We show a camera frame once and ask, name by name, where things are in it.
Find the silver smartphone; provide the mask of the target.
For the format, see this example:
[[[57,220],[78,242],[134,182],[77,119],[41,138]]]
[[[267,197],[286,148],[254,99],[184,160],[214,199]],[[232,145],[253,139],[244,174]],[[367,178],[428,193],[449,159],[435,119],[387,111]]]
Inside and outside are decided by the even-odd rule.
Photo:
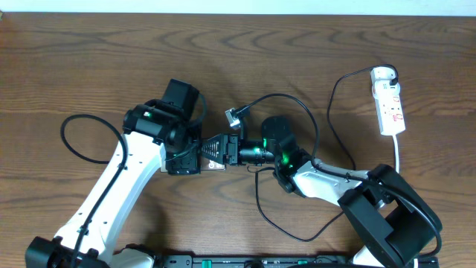
[[[165,166],[165,163],[160,168],[161,173],[167,173],[164,169],[164,166]],[[200,168],[201,168],[201,172],[202,171],[219,171],[219,170],[226,169],[225,165],[206,159],[205,157],[202,156],[202,153],[200,153]]]

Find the white power strip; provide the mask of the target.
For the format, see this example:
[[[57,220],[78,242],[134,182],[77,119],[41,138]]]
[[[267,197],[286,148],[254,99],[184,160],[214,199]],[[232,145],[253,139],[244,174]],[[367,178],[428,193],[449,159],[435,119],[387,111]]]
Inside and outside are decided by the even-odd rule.
[[[370,72],[370,77],[380,133],[386,136],[402,133],[405,131],[405,120],[399,95],[401,86],[395,82],[396,71],[380,66]]]

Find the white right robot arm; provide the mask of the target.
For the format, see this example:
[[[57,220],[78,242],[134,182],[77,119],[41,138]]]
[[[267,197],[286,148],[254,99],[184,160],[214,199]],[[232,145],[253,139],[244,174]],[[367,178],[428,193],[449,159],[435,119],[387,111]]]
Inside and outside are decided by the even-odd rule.
[[[284,117],[265,119],[261,135],[252,141],[244,133],[218,134],[203,142],[201,153],[221,165],[272,170],[285,192],[340,207],[364,242],[353,266],[418,267],[442,249],[439,217],[391,166],[366,171],[326,165],[298,147]]]

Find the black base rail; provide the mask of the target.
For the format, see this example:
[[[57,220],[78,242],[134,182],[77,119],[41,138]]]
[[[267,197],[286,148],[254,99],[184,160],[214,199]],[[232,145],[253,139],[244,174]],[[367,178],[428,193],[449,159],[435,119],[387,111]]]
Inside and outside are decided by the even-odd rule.
[[[316,255],[313,257],[264,256],[164,256],[160,268],[286,268],[286,267],[366,267],[352,264],[344,255]]]

